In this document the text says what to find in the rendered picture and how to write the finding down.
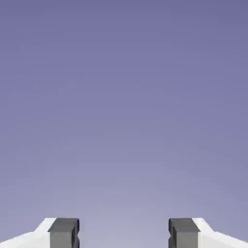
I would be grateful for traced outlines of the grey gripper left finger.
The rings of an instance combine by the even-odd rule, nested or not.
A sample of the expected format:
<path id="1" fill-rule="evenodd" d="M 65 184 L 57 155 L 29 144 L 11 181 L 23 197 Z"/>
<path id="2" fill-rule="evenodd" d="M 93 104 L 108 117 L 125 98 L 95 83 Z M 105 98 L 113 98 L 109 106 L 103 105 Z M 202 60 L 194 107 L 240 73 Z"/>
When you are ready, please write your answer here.
<path id="1" fill-rule="evenodd" d="M 80 248 L 80 221 L 75 217 L 46 217 L 31 232 L 0 242 L 0 248 Z"/>

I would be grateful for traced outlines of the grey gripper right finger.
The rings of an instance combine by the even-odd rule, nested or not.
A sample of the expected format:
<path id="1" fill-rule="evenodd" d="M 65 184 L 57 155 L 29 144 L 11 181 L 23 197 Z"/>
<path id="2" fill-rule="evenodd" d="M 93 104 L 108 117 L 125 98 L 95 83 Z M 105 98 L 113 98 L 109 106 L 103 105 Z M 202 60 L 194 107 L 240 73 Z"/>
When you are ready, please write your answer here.
<path id="1" fill-rule="evenodd" d="M 214 231 L 202 217 L 169 219 L 168 248 L 248 248 L 248 242 Z"/>

